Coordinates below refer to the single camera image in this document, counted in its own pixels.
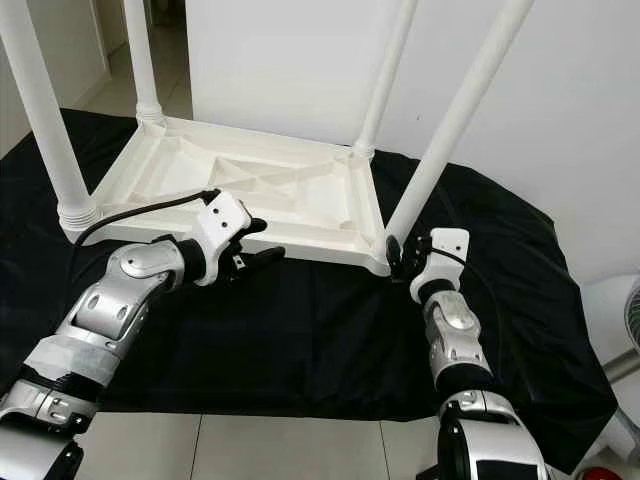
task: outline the tile floor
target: tile floor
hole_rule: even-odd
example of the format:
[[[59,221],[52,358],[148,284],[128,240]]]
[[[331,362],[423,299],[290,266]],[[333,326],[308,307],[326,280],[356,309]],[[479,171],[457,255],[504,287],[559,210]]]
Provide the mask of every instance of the tile floor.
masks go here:
[[[156,28],[151,45],[165,114],[192,118],[184,30]],[[85,109],[134,116],[128,47],[116,50],[110,61],[111,82]],[[412,480],[435,463],[436,432],[434,418],[395,423],[99,413],[78,438],[86,452],[78,479]],[[604,462],[611,465],[615,459]]]

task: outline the silver robot arm segment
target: silver robot arm segment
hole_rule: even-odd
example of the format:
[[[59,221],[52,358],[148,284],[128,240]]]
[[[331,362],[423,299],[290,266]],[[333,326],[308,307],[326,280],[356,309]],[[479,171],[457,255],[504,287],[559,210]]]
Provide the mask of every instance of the silver robot arm segment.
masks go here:
[[[423,305],[429,366],[442,400],[438,470],[417,478],[546,480],[544,459],[511,403],[498,393],[480,344],[480,322],[458,291],[469,234],[431,231],[432,251],[411,282]]]
[[[182,241],[161,238],[117,249],[55,333],[24,361],[0,399],[0,479],[71,479],[82,460],[73,435],[86,432],[100,394],[144,325],[149,303],[182,284],[214,283],[251,266],[239,240],[264,230],[230,194],[219,193]],[[259,263],[280,258],[276,248]]]

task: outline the black cloth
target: black cloth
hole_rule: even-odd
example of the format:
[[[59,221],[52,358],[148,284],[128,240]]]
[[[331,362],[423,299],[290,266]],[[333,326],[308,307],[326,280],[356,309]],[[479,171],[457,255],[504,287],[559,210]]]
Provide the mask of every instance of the black cloth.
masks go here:
[[[130,118],[63,111],[89,190],[136,128]],[[377,152],[387,221],[416,161]],[[30,134],[0,163],[0,382],[59,317],[70,246]],[[589,345],[579,289],[553,222],[477,172],[449,165],[410,238],[435,226],[471,233],[462,291],[505,394],[545,459],[571,470],[616,402]],[[71,298],[121,242],[81,249]],[[499,328],[497,315],[503,319]],[[284,260],[232,286],[159,299],[104,396],[103,409],[411,420],[438,407],[423,320],[406,284],[363,268]]]

